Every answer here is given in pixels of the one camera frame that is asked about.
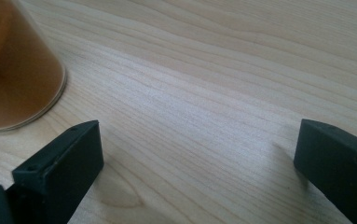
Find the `screw hole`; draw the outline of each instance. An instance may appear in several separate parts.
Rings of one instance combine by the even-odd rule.
[[[38,165],[31,165],[27,167],[27,171],[36,171],[38,169]]]

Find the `black plastic object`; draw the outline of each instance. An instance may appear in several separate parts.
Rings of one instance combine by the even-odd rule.
[[[78,124],[13,170],[0,186],[0,223],[67,223],[103,168],[97,120]]]
[[[357,223],[356,136],[303,119],[294,164],[352,223]]]

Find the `wood grain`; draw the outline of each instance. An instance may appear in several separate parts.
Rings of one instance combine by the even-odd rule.
[[[98,119],[105,167],[70,223],[350,223],[293,166],[301,119],[357,135],[357,1],[25,0],[61,100],[0,133],[0,183]]]

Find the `plastic cup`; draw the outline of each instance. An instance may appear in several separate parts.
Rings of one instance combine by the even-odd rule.
[[[0,0],[0,131],[43,115],[62,94],[62,64],[14,0]]]

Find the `black object edge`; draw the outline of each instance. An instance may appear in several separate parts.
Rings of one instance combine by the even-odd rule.
[[[303,119],[294,165],[357,224],[356,136],[329,124]]]
[[[99,122],[68,129],[12,171],[15,184],[0,186],[0,223],[67,223],[102,168]]]

